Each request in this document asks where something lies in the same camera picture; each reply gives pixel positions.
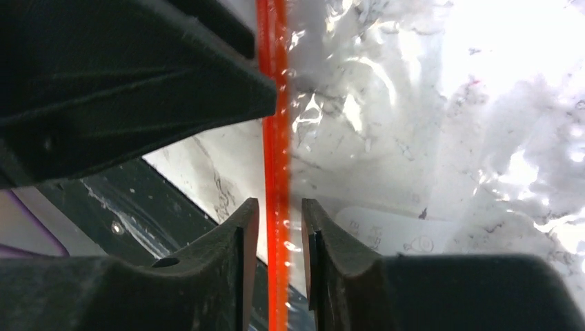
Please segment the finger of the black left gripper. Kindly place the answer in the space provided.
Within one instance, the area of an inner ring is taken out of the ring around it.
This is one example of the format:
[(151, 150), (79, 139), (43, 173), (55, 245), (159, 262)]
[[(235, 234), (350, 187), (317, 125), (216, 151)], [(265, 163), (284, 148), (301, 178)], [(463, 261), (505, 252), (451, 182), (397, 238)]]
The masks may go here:
[(1, 187), (78, 179), (275, 112), (217, 1), (2, 1)]

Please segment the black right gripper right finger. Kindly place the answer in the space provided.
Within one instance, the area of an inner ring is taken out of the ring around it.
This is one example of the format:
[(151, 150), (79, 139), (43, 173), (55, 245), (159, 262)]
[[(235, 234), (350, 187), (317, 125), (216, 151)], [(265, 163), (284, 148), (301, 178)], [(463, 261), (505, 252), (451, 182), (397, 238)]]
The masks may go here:
[(383, 256), (301, 202), (318, 330), (583, 330), (560, 275), (527, 254)]

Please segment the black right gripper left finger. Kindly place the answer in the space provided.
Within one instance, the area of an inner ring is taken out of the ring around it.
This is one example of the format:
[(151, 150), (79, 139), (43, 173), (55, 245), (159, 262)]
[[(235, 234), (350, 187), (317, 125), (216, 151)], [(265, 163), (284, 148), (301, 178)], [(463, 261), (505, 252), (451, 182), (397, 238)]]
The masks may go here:
[(259, 203), (148, 267), (115, 257), (1, 260), (2, 330), (246, 330)]

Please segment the clear zip bag orange zipper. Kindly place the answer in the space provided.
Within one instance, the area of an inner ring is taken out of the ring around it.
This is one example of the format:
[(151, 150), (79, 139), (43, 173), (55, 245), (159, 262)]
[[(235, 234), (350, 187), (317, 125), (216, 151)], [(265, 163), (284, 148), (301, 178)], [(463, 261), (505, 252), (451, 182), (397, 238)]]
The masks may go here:
[(270, 330), (313, 330), (301, 200), (381, 254), (525, 253), (584, 307), (583, 1), (258, 1)]

